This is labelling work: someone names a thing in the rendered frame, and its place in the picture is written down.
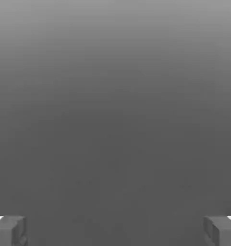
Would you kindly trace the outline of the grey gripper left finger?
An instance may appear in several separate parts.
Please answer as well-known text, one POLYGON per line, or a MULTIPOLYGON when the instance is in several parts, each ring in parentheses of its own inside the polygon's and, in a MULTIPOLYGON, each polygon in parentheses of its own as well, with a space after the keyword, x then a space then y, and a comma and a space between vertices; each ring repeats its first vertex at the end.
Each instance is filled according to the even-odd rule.
POLYGON ((0 216, 0 246, 28 246, 27 217, 0 216))

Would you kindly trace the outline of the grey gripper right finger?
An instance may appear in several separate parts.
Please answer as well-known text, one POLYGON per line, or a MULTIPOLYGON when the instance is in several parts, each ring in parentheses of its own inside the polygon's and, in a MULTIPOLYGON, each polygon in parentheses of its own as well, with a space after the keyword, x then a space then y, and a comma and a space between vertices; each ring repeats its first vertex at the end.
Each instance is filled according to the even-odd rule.
POLYGON ((203 230, 206 246, 231 246, 231 216, 205 216, 203 230))

